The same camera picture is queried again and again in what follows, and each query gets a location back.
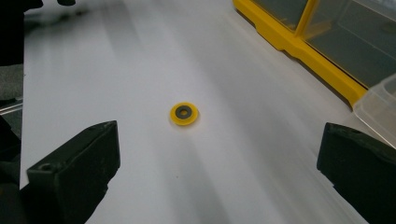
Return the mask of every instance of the white table surface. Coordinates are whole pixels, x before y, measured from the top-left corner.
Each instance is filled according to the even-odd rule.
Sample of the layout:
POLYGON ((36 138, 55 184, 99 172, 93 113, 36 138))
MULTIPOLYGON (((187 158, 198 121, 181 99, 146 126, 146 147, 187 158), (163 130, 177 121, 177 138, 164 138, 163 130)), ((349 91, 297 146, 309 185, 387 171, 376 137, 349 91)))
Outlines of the white table surface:
POLYGON ((350 109, 231 0, 44 3, 25 17, 21 187, 114 119, 121 167, 87 223, 366 223, 316 168, 350 109), (169 119, 183 101, 200 111, 187 128, 169 119))

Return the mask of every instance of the yellow plastic frame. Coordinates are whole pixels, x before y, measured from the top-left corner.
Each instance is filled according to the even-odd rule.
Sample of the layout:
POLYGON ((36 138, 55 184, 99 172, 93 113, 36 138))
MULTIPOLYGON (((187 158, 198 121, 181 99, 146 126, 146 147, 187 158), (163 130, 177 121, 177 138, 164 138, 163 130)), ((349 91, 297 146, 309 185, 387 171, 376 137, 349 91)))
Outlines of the yellow plastic frame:
POLYGON ((285 50, 310 67, 318 76, 343 95, 353 106, 367 90, 343 70, 310 47, 303 40, 303 32, 318 0, 308 0, 294 32, 257 6, 251 0, 233 0, 242 14, 251 20, 257 32, 277 50, 285 50))

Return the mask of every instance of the yellow storage bin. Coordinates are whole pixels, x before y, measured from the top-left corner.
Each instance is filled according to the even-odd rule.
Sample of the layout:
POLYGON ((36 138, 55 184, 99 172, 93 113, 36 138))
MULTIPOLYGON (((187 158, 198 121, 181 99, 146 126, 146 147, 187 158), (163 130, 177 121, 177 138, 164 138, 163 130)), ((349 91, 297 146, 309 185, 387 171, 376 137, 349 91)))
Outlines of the yellow storage bin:
POLYGON ((387 2, 394 1, 233 0, 260 35, 309 66, 350 105, 396 73, 396 6, 387 2))

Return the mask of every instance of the small round object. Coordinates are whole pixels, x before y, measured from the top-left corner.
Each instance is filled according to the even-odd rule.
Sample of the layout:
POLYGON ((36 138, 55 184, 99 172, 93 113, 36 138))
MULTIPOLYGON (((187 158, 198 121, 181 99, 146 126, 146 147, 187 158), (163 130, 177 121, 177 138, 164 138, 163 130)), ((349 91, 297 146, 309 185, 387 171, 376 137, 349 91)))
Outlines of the small round object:
POLYGON ((183 102, 174 105, 171 109, 171 120, 177 125, 189 125, 196 121, 198 118, 198 109, 195 105, 183 102))

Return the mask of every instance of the yellow ring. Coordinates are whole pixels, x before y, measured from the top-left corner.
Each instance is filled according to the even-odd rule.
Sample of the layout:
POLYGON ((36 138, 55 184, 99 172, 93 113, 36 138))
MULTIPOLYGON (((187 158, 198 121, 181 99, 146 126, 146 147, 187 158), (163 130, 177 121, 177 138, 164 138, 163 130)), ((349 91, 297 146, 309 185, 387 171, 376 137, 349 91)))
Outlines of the yellow ring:
POLYGON ((197 107, 195 105, 191 104, 191 103, 188 103, 188 102, 182 102, 182 103, 178 103, 177 105, 174 105, 172 107, 172 109, 171 109, 171 112, 170 112, 171 120, 175 124, 181 125, 181 126, 189 125, 189 124, 192 124, 193 122, 195 122, 197 120, 197 118, 198 118, 198 114, 199 114, 199 112, 198 112, 197 107), (186 119, 180 119, 176 115, 177 109, 179 107, 183 106, 183 105, 186 105, 189 108, 191 108, 191 116, 189 116, 186 119))

